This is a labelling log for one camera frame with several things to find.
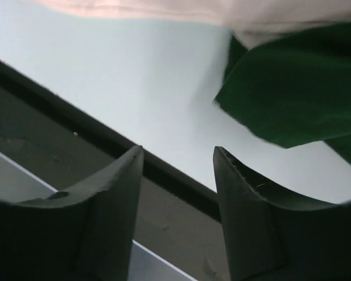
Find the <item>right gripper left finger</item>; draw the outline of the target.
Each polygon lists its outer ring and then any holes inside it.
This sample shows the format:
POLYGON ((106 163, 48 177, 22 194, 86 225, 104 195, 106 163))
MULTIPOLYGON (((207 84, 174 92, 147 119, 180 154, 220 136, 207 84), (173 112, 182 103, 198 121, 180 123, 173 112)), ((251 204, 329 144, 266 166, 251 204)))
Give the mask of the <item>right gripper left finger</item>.
POLYGON ((48 198, 0 199, 0 280, 126 280, 142 172, 134 146, 48 198))

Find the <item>white green raglan t-shirt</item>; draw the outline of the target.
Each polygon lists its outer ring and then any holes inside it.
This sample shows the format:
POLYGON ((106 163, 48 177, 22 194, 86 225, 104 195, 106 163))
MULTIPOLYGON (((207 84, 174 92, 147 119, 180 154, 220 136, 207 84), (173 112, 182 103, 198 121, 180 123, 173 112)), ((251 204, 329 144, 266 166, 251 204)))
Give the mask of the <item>white green raglan t-shirt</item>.
POLYGON ((166 19, 232 34, 219 107, 257 137, 323 141, 351 165, 351 1, 44 1, 59 12, 166 19))

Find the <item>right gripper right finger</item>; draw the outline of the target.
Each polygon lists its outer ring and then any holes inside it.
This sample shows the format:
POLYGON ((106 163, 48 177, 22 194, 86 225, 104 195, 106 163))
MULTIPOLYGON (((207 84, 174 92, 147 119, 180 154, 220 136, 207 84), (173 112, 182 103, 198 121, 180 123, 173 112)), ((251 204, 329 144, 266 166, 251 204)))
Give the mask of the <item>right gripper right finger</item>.
POLYGON ((213 164, 232 280, 351 280, 351 201, 291 191, 220 146, 213 164))

